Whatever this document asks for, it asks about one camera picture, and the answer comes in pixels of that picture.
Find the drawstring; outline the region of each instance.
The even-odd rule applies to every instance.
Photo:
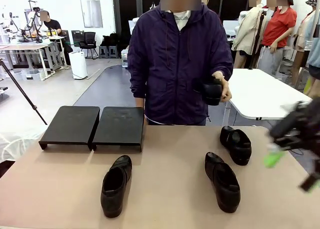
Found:
[[[165,21],[165,54],[166,54],[166,65],[169,67],[169,56],[168,56],[168,22],[166,19]]]
[[[190,59],[190,51],[189,51],[189,36],[190,36],[190,30],[188,30],[188,38],[187,38],[187,50],[188,50],[188,59],[189,61],[191,61]]]

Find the gray pants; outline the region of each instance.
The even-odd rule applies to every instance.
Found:
[[[262,47],[260,51],[257,68],[274,76],[281,64],[284,56],[284,48],[277,49],[274,53],[270,53],[270,48]]]

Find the office chair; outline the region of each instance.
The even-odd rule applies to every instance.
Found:
[[[80,48],[81,48],[81,51],[83,49],[86,49],[86,58],[88,58],[89,56],[89,49],[91,51],[91,58],[93,60],[97,59],[97,58],[94,58],[94,55],[92,53],[92,49],[95,51],[95,54],[99,57],[97,51],[96,51],[96,48],[97,48],[97,45],[96,45],[96,41],[95,41],[95,36],[96,36],[96,33],[95,32],[85,32],[84,33],[84,41],[79,41],[79,45],[80,45]]]

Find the held black shoe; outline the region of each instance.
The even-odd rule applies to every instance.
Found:
[[[225,213],[234,213],[240,203],[240,186],[236,175],[218,155],[205,155],[205,172],[215,187],[219,208]]]
[[[101,206],[107,218],[121,214],[127,182],[131,177],[132,162],[129,156],[120,156],[103,179]]]
[[[229,151],[234,163],[239,166],[248,164],[252,151],[251,141],[242,130],[224,126],[221,129],[220,142]]]

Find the person's left hand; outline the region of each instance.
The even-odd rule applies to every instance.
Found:
[[[270,46],[270,53],[274,53],[277,50],[278,42],[274,41]]]
[[[232,98],[232,94],[229,89],[229,82],[224,78],[223,74],[220,71],[216,71],[212,74],[212,76],[216,79],[219,79],[222,84],[222,96],[220,101],[222,103],[229,101]]]

